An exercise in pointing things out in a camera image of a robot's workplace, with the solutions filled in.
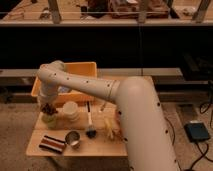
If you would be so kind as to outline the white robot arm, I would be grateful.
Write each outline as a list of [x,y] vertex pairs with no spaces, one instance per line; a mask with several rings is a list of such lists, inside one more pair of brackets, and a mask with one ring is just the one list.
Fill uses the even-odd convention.
[[115,104],[131,171],[181,171],[157,92],[144,77],[119,81],[81,76],[52,62],[38,69],[37,78],[43,102],[54,101],[64,86]]

